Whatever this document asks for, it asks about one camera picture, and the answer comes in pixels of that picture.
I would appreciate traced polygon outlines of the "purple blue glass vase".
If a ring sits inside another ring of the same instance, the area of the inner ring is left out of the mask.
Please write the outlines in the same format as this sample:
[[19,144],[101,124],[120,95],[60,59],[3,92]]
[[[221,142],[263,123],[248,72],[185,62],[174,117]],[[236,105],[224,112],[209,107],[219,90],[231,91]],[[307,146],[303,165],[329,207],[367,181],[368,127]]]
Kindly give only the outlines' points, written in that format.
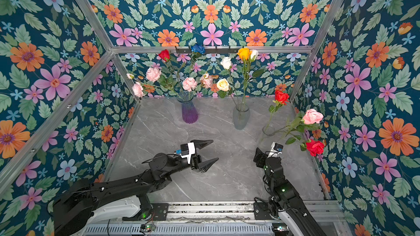
[[193,99],[194,95],[188,91],[182,91],[177,96],[177,100],[181,104],[182,118],[188,124],[195,123],[199,118]]

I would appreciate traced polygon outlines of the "clear ribbed glass vase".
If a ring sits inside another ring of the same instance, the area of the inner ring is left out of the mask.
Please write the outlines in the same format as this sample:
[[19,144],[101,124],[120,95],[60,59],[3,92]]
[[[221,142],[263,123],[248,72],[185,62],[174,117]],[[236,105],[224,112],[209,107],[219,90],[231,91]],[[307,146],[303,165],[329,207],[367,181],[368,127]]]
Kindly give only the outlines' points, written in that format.
[[237,130],[243,130],[250,118],[250,109],[246,103],[238,103],[233,111],[234,126]]

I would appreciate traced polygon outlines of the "pink rosebud stem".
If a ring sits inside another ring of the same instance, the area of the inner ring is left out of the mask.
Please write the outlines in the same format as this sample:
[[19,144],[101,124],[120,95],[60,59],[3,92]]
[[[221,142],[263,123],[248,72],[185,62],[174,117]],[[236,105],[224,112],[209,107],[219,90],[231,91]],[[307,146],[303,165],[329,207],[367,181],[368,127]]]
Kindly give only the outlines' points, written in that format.
[[309,138],[303,139],[305,131],[316,131],[320,129],[320,123],[324,119],[324,115],[315,109],[309,109],[303,116],[296,116],[290,123],[286,123],[284,127],[276,130],[274,134],[280,134],[281,139],[286,139],[286,144],[295,142],[306,143]]

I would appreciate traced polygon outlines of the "cream peach rose stem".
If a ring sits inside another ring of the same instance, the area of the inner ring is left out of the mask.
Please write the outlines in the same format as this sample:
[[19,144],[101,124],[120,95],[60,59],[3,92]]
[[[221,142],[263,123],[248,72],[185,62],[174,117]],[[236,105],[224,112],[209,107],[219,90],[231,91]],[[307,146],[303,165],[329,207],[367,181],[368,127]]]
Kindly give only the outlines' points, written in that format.
[[220,79],[216,83],[216,86],[218,89],[219,98],[230,97],[234,101],[235,109],[239,111],[240,106],[238,104],[238,101],[234,98],[234,94],[236,91],[235,87],[232,84],[230,84],[227,79]]

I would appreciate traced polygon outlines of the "pink carnation spray stem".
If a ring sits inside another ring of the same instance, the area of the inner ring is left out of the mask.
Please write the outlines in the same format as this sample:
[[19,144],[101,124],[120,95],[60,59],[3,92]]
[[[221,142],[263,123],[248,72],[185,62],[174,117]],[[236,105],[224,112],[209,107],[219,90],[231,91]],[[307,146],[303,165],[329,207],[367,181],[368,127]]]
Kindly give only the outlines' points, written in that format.
[[131,73],[126,73],[126,76],[133,80],[132,92],[137,98],[143,98],[156,90],[160,90],[162,93],[174,91],[176,86],[172,77],[165,75],[157,67],[148,68],[145,76],[135,77]]

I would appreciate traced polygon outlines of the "white rose stem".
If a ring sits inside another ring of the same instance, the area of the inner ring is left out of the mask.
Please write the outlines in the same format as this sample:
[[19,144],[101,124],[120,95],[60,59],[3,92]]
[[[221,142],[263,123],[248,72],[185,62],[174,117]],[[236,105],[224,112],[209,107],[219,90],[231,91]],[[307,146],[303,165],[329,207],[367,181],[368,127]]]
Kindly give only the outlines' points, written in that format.
[[231,87],[230,97],[234,101],[235,106],[237,107],[238,100],[234,97],[234,94],[236,92],[236,88],[235,88],[234,79],[233,79],[232,71],[231,71],[231,68],[233,67],[233,63],[231,61],[231,58],[230,57],[223,58],[222,61],[221,61],[221,65],[229,73],[228,82],[229,82],[230,87]]

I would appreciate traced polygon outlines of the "white rose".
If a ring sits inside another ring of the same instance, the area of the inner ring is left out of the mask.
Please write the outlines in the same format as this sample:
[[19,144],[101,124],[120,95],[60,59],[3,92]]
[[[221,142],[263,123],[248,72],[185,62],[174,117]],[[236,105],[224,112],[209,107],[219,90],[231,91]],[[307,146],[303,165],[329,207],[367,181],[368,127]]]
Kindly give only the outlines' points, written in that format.
[[246,98],[246,93],[247,93],[247,89],[248,89],[248,83],[249,83],[249,73],[250,73],[250,67],[251,67],[251,63],[254,62],[257,58],[258,58],[258,51],[257,50],[250,50],[249,51],[249,55],[248,58],[246,60],[246,62],[244,62],[245,65],[245,76],[244,76],[244,94],[243,94],[243,101]]

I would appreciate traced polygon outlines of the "blue rose stem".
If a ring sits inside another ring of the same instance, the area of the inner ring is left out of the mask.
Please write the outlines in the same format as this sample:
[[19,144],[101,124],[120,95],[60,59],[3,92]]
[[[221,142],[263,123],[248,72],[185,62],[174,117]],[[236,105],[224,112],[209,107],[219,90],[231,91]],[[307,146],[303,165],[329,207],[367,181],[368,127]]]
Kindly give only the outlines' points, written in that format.
[[196,61],[199,57],[205,54],[206,50],[203,45],[194,45],[191,47],[191,59]]

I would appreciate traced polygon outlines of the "orange rose stem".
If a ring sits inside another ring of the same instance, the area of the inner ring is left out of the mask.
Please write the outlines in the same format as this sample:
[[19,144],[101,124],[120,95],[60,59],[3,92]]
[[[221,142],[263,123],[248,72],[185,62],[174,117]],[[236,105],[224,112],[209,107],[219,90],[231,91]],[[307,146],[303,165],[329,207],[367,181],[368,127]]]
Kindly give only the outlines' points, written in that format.
[[251,50],[248,48],[241,48],[238,51],[238,56],[241,59],[241,61],[243,62],[243,69],[242,69],[242,74],[243,74],[243,96],[242,96],[242,104],[243,104],[243,108],[245,107],[245,99],[246,99],[246,92],[247,92],[247,88],[248,88],[248,82],[249,82],[249,72],[250,72],[250,66],[251,66]]

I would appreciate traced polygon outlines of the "red rose stem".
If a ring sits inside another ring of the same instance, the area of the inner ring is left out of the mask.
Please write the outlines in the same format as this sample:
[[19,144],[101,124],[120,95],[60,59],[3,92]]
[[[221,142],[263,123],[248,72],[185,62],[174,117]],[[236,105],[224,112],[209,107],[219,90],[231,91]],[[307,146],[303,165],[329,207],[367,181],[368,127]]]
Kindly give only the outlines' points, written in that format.
[[165,68],[162,69],[161,76],[159,79],[159,84],[163,89],[167,89],[168,92],[176,93],[179,95],[181,92],[181,83],[180,83],[180,72],[183,68],[183,65],[177,66],[173,64],[173,58],[170,55],[168,50],[161,51],[158,56],[161,58],[161,61],[165,65]]
[[286,144],[298,144],[301,151],[308,151],[311,156],[316,157],[324,153],[325,144],[311,138],[310,132],[305,130],[303,133],[287,133]]
[[270,118],[267,124],[264,126],[263,131],[268,134],[268,129],[270,127],[270,123],[274,117],[274,115],[277,113],[277,111],[286,106],[289,102],[290,95],[286,92],[283,92],[281,90],[275,91],[275,99],[273,100],[273,105],[269,107],[270,112]]

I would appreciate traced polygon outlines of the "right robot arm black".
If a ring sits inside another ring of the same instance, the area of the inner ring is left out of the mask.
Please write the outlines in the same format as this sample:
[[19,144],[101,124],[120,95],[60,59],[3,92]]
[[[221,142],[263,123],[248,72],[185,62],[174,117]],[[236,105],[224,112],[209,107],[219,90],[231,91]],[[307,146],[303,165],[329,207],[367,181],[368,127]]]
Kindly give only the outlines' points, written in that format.
[[274,225],[275,231],[288,229],[290,236],[324,236],[326,233],[308,211],[298,191],[285,178],[281,158],[269,156],[256,148],[254,163],[263,169],[263,184],[269,199],[254,198],[254,217],[257,220],[272,218],[284,223]]

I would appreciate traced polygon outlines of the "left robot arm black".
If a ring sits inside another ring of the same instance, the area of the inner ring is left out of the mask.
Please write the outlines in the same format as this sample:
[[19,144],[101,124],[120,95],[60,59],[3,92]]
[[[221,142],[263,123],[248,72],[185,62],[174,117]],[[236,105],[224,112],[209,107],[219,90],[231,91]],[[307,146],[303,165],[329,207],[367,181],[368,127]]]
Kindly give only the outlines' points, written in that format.
[[146,161],[148,169],[132,177],[104,182],[78,180],[54,202],[55,235],[77,235],[89,224],[117,217],[147,219],[153,208],[147,195],[170,184],[172,174],[185,169],[205,173],[217,162],[217,158],[204,161],[198,153],[212,143],[192,140],[173,154],[158,153]]

